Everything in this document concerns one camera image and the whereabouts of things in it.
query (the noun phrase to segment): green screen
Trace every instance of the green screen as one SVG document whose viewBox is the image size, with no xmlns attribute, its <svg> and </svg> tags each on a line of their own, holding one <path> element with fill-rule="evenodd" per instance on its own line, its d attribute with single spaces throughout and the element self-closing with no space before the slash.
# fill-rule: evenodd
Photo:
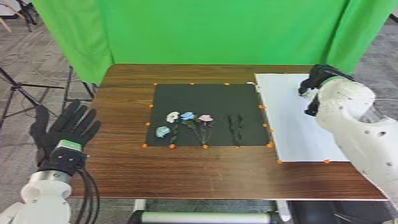
<svg viewBox="0 0 398 224">
<path fill-rule="evenodd" d="M 33 0 L 80 79 L 96 83 L 115 63 L 328 63 L 350 73 L 394 3 Z"/>
</svg>

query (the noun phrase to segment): black mat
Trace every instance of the black mat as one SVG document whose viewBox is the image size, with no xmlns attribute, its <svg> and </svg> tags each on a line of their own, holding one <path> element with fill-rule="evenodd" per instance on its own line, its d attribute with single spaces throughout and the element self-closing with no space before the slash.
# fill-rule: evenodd
<svg viewBox="0 0 398 224">
<path fill-rule="evenodd" d="M 170 134 L 165 138 L 156 138 L 156 128 L 174 124 L 167 123 L 167 114 L 193 112 L 195 115 L 209 114 L 213 121 L 213 134 L 207 141 L 209 146 L 236 145 L 231 130 L 229 116 L 232 119 L 241 116 L 241 140 L 239 146 L 263 146 L 268 143 L 266 128 L 263 127 L 263 112 L 259 109 L 259 96 L 255 87 L 239 85 L 156 85 L 151 126 L 147 128 L 145 144 L 149 146 L 167 146 L 170 144 Z M 199 146 L 199 140 L 191 130 L 179 125 L 177 146 Z"/>
</svg>

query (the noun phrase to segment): wooden table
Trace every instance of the wooden table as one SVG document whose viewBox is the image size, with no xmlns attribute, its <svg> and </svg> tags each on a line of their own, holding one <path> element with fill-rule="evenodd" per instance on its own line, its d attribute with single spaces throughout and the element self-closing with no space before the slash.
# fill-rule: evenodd
<svg viewBox="0 0 398 224">
<path fill-rule="evenodd" d="M 383 199 L 350 163 L 277 164 L 275 149 L 252 146 L 206 150 L 195 147 L 142 149 L 152 83 L 241 84 L 255 81 L 254 73 L 307 71 L 309 66 L 110 67 L 92 103 L 103 127 L 85 149 L 101 198 Z M 72 190 L 74 197 L 81 197 L 78 180 Z"/>
</svg>

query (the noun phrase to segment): white pipe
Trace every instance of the white pipe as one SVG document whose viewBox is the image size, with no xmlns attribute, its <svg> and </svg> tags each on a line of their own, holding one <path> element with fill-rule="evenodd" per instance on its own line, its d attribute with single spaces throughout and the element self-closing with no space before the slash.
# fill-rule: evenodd
<svg viewBox="0 0 398 224">
<path fill-rule="evenodd" d="M 282 221 L 287 222 L 291 219 L 291 213 L 289 213 L 287 201 L 284 200 L 277 200 L 277 212 L 279 212 Z"/>
<path fill-rule="evenodd" d="M 209 212 L 143 212 L 142 223 L 270 223 L 270 215 Z"/>
<path fill-rule="evenodd" d="M 133 201 L 133 211 L 145 210 L 145 199 L 135 199 Z"/>
</svg>

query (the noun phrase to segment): black cable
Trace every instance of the black cable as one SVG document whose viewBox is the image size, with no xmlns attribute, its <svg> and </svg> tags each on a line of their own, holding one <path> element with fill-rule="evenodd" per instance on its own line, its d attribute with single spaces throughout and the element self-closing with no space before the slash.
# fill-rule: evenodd
<svg viewBox="0 0 398 224">
<path fill-rule="evenodd" d="M 88 172 L 87 170 L 81 170 L 83 171 L 83 175 L 85 175 L 85 182 L 88 183 L 88 192 L 87 192 L 87 195 L 88 195 L 88 214 L 87 214 L 87 218 L 85 218 L 85 224 L 90 223 L 90 217 L 92 217 L 92 210 L 94 210 L 94 204 L 92 204 L 92 180 L 88 178 Z"/>
<path fill-rule="evenodd" d="M 87 176 L 85 176 L 85 172 L 81 170 L 78 170 L 78 174 L 81 176 L 83 179 L 83 203 L 80 206 L 80 212 L 78 212 L 78 217 L 76 217 L 76 224 L 80 224 L 81 219 L 83 219 L 83 212 L 85 212 L 85 208 L 87 208 L 87 201 L 88 201 L 88 182 L 87 182 Z"/>
<path fill-rule="evenodd" d="M 97 190 L 97 185 L 96 185 L 96 181 L 94 181 L 94 178 L 90 176 L 90 173 L 85 171 L 85 174 L 88 176 L 88 180 L 90 180 L 90 184 L 94 186 L 94 193 L 96 193 L 96 213 L 94 213 L 94 218 L 92 218 L 92 224 L 96 223 L 96 220 L 97 220 L 97 215 L 99 215 L 99 190 Z"/>
</svg>

